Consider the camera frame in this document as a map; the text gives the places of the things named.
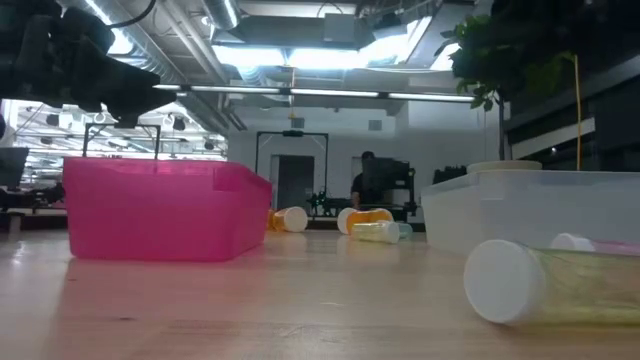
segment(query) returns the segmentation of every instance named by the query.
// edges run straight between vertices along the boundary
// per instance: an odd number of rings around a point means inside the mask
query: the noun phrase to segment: metal frame
[[[256,165],[254,167],[254,171],[257,174],[258,173],[258,161],[260,159],[260,137],[262,135],[282,135],[284,137],[293,137],[293,136],[286,136],[285,134],[287,134],[286,131],[258,131],[258,133],[256,134]],[[302,136],[322,136],[325,139],[325,149],[324,149],[324,188],[325,190],[327,189],[327,187],[329,186],[329,184],[327,184],[327,179],[328,179],[328,173],[329,173],[329,134],[327,133],[302,133]]]
[[[97,133],[91,135],[89,134],[89,130],[92,127],[99,127]],[[89,141],[93,140],[96,136],[100,135],[100,132],[107,127],[118,128],[118,124],[98,124],[98,123],[86,123],[84,126],[84,142],[82,144],[82,157],[87,157],[87,150],[89,148]],[[156,129],[156,145],[155,145],[155,156],[154,160],[158,160],[158,154],[160,153],[160,135],[162,132],[162,127],[160,125],[136,125],[135,127],[146,128],[146,129]]]

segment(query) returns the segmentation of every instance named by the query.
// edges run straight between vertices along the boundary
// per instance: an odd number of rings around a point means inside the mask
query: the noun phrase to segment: door
[[[278,209],[300,206],[311,212],[307,199],[313,195],[313,156],[280,155],[278,169]]]

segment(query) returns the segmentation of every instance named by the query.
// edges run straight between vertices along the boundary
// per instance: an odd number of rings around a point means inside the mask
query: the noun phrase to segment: desk
[[[223,264],[71,260],[65,232],[0,245],[12,360],[637,359],[640,329],[479,319],[463,259],[334,232],[268,236]]]

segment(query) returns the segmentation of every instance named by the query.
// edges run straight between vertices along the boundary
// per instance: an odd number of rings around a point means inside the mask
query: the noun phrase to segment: yellow pole
[[[578,55],[573,56],[573,64],[576,77],[576,104],[578,106],[578,158],[576,161],[577,170],[582,169],[582,99],[580,96],[580,68],[578,66]]]

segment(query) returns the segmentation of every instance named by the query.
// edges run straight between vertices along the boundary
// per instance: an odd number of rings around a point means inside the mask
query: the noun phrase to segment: clear plastic bin
[[[422,191],[428,242],[468,255],[503,239],[548,248],[560,233],[640,242],[640,173],[487,171]]]
[[[78,258],[224,261],[264,240],[271,185],[216,161],[66,158]]]

